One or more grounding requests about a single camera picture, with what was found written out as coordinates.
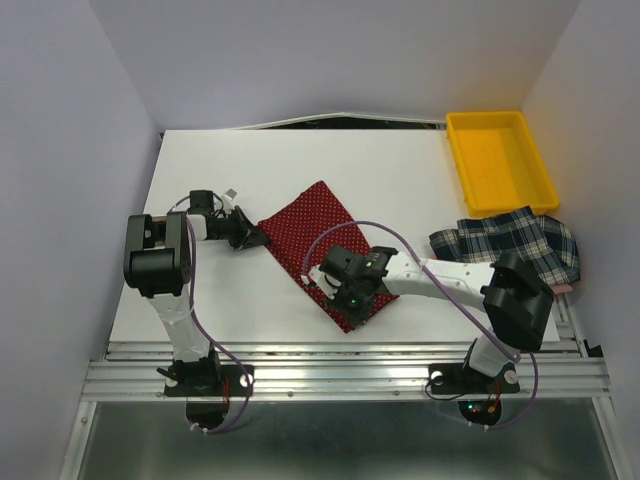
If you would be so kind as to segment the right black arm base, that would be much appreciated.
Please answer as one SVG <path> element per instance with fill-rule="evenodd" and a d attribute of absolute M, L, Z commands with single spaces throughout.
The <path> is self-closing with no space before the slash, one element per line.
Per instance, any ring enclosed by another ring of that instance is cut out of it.
<path fill-rule="evenodd" d="M 518 375 L 508 362 L 495 376 L 471 369 L 467 361 L 432 363 L 424 392 L 435 401 L 456 401 L 462 417 L 471 424 L 496 427 L 502 415 L 502 397 L 520 392 Z"/>

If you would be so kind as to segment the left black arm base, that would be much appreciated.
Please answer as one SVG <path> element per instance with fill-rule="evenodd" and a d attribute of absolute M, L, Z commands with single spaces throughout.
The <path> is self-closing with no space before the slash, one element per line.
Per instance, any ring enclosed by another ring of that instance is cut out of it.
<path fill-rule="evenodd" d="M 207 435 L 229 431 L 253 394 L 254 367 L 236 361 L 223 365 L 215 350 L 194 362 L 173 360 L 156 372 L 164 379 L 163 395 L 184 399 L 190 428 Z"/>

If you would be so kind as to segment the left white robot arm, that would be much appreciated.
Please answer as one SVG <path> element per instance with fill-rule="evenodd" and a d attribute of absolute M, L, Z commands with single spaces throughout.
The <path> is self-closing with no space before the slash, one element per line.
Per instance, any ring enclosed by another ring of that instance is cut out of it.
<path fill-rule="evenodd" d="M 127 220 L 123 274 L 156 311 L 172 344 L 173 360 L 160 374 L 178 385 L 188 382 L 199 393 L 215 392 L 222 382 L 212 340 L 194 320 L 189 285 L 195 273 L 193 242 L 222 240 L 232 250 L 266 247 L 261 232 L 235 202 L 233 189 L 218 195 L 192 190 L 185 211 L 174 207 L 166 215 L 131 215 Z"/>

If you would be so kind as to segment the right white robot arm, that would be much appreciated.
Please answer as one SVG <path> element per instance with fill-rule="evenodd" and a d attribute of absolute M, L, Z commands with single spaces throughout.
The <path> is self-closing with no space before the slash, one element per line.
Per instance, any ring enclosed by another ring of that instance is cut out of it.
<path fill-rule="evenodd" d="M 521 353 L 540 350 L 554 293 L 518 256 L 485 263 L 412 258 L 390 247 L 365 256 L 334 245 L 310 277 L 328 308 L 358 325 L 383 295 L 450 301 L 482 332 L 460 366 L 463 384 L 482 390 Z"/>

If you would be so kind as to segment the yellow plastic bin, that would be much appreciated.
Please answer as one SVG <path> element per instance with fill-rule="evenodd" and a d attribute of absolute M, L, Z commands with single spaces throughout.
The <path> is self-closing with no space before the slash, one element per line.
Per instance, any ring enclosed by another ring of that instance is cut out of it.
<path fill-rule="evenodd" d="M 473 218 L 529 207 L 543 215 L 559 197 L 519 111 L 452 112 L 448 140 L 464 203 Z"/>

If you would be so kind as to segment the plaid skirt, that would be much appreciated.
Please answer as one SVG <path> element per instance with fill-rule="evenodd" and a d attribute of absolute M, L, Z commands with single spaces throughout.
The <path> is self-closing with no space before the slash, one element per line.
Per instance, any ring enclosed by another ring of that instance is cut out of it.
<path fill-rule="evenodd" d="M 570 229 L 529 207 L 484 219 L 461 219 L 453 229 L 432 233 L 429 242 L 439 260 L 493 262 L 508 253 L 552 288 L 581 280 L 578 244 Z"/>

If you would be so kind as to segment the pink skirt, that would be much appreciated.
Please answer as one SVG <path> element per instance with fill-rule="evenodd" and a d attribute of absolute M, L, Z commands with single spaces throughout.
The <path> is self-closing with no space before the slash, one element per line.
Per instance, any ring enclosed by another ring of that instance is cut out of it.
<path fill-rule="evenodd" d="M 569 284 L 555 285 L 551 288 L 555 295 L 567 294 L 573 291 L 573 288 Z"/>

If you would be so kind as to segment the aluminium rail frame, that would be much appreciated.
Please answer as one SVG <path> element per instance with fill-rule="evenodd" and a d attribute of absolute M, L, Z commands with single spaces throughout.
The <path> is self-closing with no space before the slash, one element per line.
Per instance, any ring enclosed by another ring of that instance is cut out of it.
<path fill-rule="evenodd" d="M 592 405 L 602 449 L 618 479 L 633 474 L 621 444 L 611 402 L 604 359 L 591 357 L 566 297 L 552 310 L 558 340 L 546 342 L 533 367 L 517 367 L 521 394 L 538 399 L 585 398 Z M 430 377 L 429 364 L 461 359 L 461 342 L 232 342 L 230 350 L 254 365 L 254 398 L 293 401 L 418 401 Z M 77 479 L 88 456 L 98 407 L 107 402 L 167 402 L 156 368 L 170 360 L 166 341 L 110 341 L 105 353 L 89 364 L 60 476 Z"/>

